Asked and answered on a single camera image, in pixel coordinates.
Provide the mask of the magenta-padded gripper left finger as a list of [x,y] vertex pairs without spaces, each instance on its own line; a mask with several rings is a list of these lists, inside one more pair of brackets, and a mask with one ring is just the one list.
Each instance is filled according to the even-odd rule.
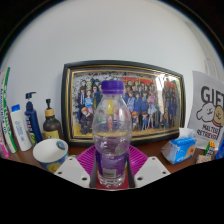
[[95,147],[91,146],[78,156],[69,156],[55,174],[84,188],[96,185]]

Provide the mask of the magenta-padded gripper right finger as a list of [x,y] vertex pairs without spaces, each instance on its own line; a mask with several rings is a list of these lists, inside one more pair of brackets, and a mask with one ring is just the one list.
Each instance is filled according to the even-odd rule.
[[129,147],[128,182],[130,188],[140,188],[163,177],[170,172],[156,156],[147,157],[143,152]]

